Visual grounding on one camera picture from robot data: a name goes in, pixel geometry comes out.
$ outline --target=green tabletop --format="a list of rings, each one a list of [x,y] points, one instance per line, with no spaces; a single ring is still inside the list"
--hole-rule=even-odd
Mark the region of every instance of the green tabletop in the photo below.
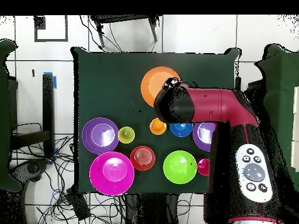
[[[198,173],[191,182],[182,185],[171,183],[165,177],[162,166],[171,152],[187,151],[196,159],[209,158],[209,153],[195,145],[192,135],[174,136],[169,125],[164,134],[152,134],[149,125],[157,116],[154,108],[142,98],[140,85],[150,69],[163,66],[175,70],[184,81],[194,81],[202,88],[232,89],[239,49],[230,49],[225,54],[156,54],[86,52],[75,48],[73,55],[79,73],[79,192],[96,191],[89,181],[89,168],[97,155],[90,153],[82,143],[82,129],[89,120],[105,117],[119,129],[129,126],[135,131],[132,143],[119,143],[114,151],[130,157],[135,147],[145,145],[156,156],[151,169],[135,170],[128,193],[206,193],[207,177]]]

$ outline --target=white tiled floor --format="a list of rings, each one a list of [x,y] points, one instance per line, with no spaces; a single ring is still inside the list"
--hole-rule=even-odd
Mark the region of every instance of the white tiled floor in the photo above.
[[[1,16],[0,39],[15,40],[18,48],[12,52],[6,66],[10,75],[16,76],[19,82],[18,89],[18,123],[38,122],[42,124],[41,117],[41,90],[43,72],[52,72],[57,77],[57,88],[54,89],[55,105],[55,138],[72,135],[74,120],[74,76],[73,57],[70,48],[83,47],[89,51],[101,51],[93,42],[100,44],[99,36],[88,17],[82,16],[82,25],[79,16],[68,16],[68,42],[34,42],[33,16]],[[284,19],[277,15],[165,15],[157,23],[156,33],[158,42],[154,44],[150,25],[147,19],[132,20],[128,22],[112,23],[111,29],[116,41],[123,51],[153,51],[161,53],[224,53],[228,48],[238,47],[242,50],[239,63],[239,76],[242,78],[242,90],[247,84],[262,78],[261,72],[254,62],[261,60],[266,45],[279,43],[291,51],[299,50],[299,30],[294,23],[294,17]],[[46,16],[46,30],[39,30],[39,39],[64,38],[64,16]],[[104,35],[114,42],[109,24],[104,24]],[[118,51],[116,47],[104,37],[105,50]],[[38,126],[26,126],[19,131],[28,132],[38,130]],[[71,154],[67,146],[64,153]],[[73,170],[69,163],[67,169]],[[52,186],[57,188],[57,172],[53,165],[47,165],[47,173],[51,177]],[[74,181],[74,172],[65,171],[66,187]],[[26,193],[26,213],[29,224],[37,224],[41,213],[36,209],[40,207],[44,212],[51,201],[53,191],[49,185],[49,178],[43,178],[37,183],[30,183]],[[181,194],[179,200],[190,201],[191,194]],[[107,199],[97,195],[100,202]],[[106,215],[109,206],[99,205],[94,194],[87,195],[87,203],[94,215]],[[179,201],[178,214],[187,211],[186,201]],[[110,205],[112,200],[103,204]],[[204,224],[203,222],[203,196],[192,195],[190,211],[179,216],[180,224]],[[120,223],[119,214],[113,218],[115,224]],[[91,224],[94,217],[86,220]],[[93,224],[104,224],[98,219]]]

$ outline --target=orange cup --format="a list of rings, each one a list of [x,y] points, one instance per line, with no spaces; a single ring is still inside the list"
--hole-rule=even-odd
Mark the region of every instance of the orange cup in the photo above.
[[[160,119],[155,118],[151,121],[149,128],[155,135],[161,135],[166,131],[166,124]]]

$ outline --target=green bowl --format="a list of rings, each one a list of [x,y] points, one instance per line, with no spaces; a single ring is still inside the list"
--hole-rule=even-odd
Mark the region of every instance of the green bowl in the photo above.
[[[197,163],[188,152],[177,150],[170,153],[163,164],[163,172],[175,184],[186,184],[196,175]]]

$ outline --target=button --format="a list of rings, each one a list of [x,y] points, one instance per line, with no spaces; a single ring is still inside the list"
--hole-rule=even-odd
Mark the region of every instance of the button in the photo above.
[[[264,184],[259,184],[259,189],[261,192],[266,193],[267,192],[267,187]]]
[[[247,154],[249,155],[253,155],[255,152],[253,151],[253,149],[249,148],[247,149]]]
[[[265,171],[256,163],[250,163],[244,167],[243,174],[246,179],[253,182],[261,182],[265,179]]]
[[[253,159],[256,163],[260,163],[262,161],[258,156],[255,156]]]
[[[250,162],[250,157],[248,155],[243,156],[243,162]]]
[[[252,183],[248,183],[246,187],[248,191],[255,191],[256,189],[256,186]]]

